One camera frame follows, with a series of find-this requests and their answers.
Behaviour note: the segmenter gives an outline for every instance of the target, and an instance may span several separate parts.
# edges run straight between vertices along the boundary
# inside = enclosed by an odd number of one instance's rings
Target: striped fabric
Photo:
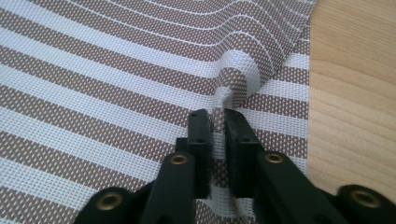
[[[187,115],[214,123],[197,223],[254,222],[227,189],[223,108],[304,172],[315,1],[1,0],[0,222],[70,223],[156,178]]]

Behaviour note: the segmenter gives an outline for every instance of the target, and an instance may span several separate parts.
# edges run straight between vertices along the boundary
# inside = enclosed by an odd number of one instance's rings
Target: wooden table
[[[396,1],[318,1],[311,16],[308,178],[396,203]]]

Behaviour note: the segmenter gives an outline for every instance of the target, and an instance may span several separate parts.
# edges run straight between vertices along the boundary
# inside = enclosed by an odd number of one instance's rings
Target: screw hole
[[[281,163],[284,160],[282,156],[275,153],[268,154],[264,158],[271,163]]]
[[[99,210],[112,210],[119,206],[122,202],[122,196],[116,192],[109,192],[102,196],[96,204]]]
[[[356,203],[366,207],[377,208],[380,205],[379,200],[372,193],[364,190],[354,190],[350,196]]]
[[[173,156],[173,157],[171,158],[170,162],[171,162],[172,164],[174,164],[174,165],[181,165],[181,164],[186,163],[188,160],[189,160],[189,159],[188,159],[187,157],[185,157],[185,156],[176,155],[176,156]]]

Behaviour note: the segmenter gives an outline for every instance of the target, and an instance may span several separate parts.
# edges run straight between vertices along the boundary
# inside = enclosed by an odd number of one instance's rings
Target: black plastic part
[[[286,155],[265,151],[258,155],[257,161],[261,194],[254,198],[255,203],[270,203],[280,220],[278,223],[347,224]],[[255,212],[262,213],[258,216],[271,216],[266,211]]]
[[[139,223],[140,217],[149,197],[153,182],[147,184],[135,193],[130,193],[127,189],[108,188],[102,189],[91,197],[84,208],[76,217],[75,224],[121,224],[121,223]],[[103,210],[98,206],[99,202],[107,195],[118,194],[121,196],[121,202],[113,209]],[[111,197],[108,197],[109,203],[112,203]]]
[[[253,198],[256,158],[264,148],[241,113],[231,109],[225,109],[224,113],[226,162],[232,195]]]
[[[343,186],[334,201],[349,223],[396,223],[396,205],[372,189],[359,185]]]
[[[194,223],[194,165],[187,152],[164,158],[140,223]]]
[[[195,197],[205,199],[210,194],[213,138],[210,118],[204,109],[189,114],[188,152],[195,158]]]

